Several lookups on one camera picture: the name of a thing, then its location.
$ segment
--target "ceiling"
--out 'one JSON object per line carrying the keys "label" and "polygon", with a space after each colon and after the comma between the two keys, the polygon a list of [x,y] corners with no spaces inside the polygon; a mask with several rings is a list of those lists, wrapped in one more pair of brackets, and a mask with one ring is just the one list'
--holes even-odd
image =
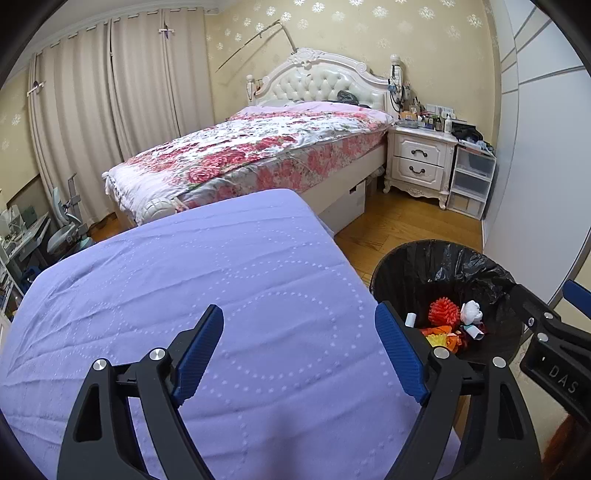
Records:
{"label": "ceiling", "polygon": [[235,0],[67,0],[33,36],[8,78],[27,66],[33,52],[105,17],[146,8],[195,6],[205,8],[206,13],[217,14],[233,3]]}

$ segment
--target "lavender blanket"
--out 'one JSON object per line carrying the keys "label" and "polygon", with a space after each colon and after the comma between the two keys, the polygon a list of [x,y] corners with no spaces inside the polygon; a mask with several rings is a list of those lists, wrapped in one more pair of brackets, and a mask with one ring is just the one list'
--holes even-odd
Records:
{"label": "lavender blanket", "polygon": [[[43,272],[0,356],[0,408],[49,478],[93,360],[135,362],[195,325],[225,328],[181,408],[217,480],[382,480],[414,423],[375,300],[308,206],[270,190],[125,232]],[[138,402],[150,473],[164,478]],[[453,435],[441,473],[452,466]]]}

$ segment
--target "floral bedspread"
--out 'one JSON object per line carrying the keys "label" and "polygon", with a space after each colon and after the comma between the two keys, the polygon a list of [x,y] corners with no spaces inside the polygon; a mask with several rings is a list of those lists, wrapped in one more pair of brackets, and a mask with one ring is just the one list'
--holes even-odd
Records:
{"label": "floral bedspread", "polygon": [[230,120],[146,150],[103,174],[107,194],[142,224],[156,198],[194,208],[247,193],[299,193],[376,146],[383,112],[329,102],[246,108]]}

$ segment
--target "drawer handle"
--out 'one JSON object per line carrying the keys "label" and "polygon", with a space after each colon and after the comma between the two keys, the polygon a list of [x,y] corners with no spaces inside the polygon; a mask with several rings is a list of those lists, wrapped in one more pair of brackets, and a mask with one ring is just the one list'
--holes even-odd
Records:
{"label": "drawer handle", "polygon": [[426,153],[425,153],[423,150],[416,149],[416,150],[411,150],[411,151],[410,151],[410,153],[412,153],[413,155],[416,155],[416,154],[417,154],[417,152],[420,152],[420,153],[422,153],[422,154],[423,154],[423,157],[425,157],[425,158],[427,158],[427,157],[429,156],[429,155],[427,155],[427,154],[426,154]]}

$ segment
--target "white headboard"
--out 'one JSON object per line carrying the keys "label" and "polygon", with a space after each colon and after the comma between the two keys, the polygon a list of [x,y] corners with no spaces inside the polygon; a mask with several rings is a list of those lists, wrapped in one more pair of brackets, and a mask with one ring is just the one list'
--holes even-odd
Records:
{"label": "white headboard", "polygon": [[[400,58],[392,55],[390,62],[400,64]],[[253,75],[246,81],[247,92],[253,92]],[[361,104],[392,115],[387,78],[372,75],[363,62],[312,48],[299,48],[263,77],[261,89],[248,100],[249,105],[271,99],[336,100],[340,90],[354,94]]]}

